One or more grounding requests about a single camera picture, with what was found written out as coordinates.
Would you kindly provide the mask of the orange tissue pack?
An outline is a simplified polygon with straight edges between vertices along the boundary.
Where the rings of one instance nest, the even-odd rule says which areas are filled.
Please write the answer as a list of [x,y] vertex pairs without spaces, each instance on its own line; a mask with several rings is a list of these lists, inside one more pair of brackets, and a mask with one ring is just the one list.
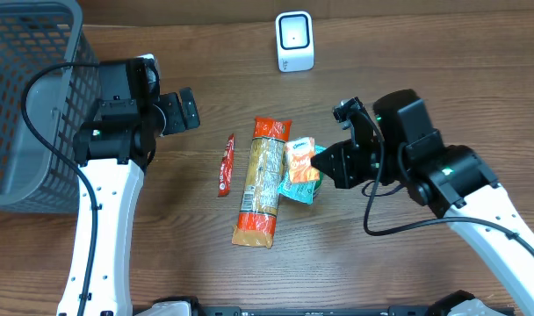
[[314,156],[314,138],[303,137],[285,144],[285,158],[291,183],[308,183],[320,179],[320,171],[311,164]]

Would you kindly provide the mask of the teal tissue pack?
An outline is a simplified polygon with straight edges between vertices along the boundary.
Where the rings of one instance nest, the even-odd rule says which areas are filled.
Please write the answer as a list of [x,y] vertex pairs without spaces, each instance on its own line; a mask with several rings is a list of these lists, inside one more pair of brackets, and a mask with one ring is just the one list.
[[[324,147],[320,147],[315,144],[315,154],[319,154],[324,150]],[[285,146],[284,146],[284,171],[282,180],[278,185],[278,194],[285,198],[289,198],[302,204],[311,205],[314,202],[313,191],[316,181],[308,183],[291,183],[289,179],[287,163],[285,158]]]

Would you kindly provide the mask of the red chocolate bar wrapper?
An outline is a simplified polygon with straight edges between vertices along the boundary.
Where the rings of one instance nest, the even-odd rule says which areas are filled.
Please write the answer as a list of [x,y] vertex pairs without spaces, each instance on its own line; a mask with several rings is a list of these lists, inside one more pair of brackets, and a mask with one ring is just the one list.
[[231,178],[234,167],[235,135],[232,133],[228,139],[220,164],[219,174],[219,198],[226,197],[230,193]]

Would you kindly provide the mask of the spaghetti pack orange ends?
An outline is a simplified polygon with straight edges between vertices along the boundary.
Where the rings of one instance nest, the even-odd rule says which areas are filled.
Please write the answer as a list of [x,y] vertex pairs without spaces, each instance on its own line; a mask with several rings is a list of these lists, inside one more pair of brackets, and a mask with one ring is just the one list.
[[290,120],[255,119],[242,203],[232,236],[235,245],[272,247],[278,216],[278,186],[285,169],[285,143],[291,125]]

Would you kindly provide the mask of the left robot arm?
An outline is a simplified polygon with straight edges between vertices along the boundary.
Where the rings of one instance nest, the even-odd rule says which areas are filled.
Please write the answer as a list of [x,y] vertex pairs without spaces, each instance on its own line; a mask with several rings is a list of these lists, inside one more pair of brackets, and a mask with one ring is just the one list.
[[79,183],[79,212],[72,263],[59,315],[131,315],[130,254],[134,212],[145,171],[136,162],[91,160],[80,170],[95,191],[97,224],[92,223],[87,188]]

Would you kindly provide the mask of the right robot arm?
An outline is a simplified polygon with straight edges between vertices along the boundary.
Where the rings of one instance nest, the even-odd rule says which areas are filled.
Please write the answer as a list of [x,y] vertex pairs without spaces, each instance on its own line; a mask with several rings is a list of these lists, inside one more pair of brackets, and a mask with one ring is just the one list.
[[311,164],[337,189],[397,182],[433,219],[380,230],[380,236],[446,224],[490,268],[517,306],[534,315],[534,233],[497,175],[471,148],[445,145],[414,90],[377,100],[368,114],[356,97],[334,107],[350,138],[316,154]]

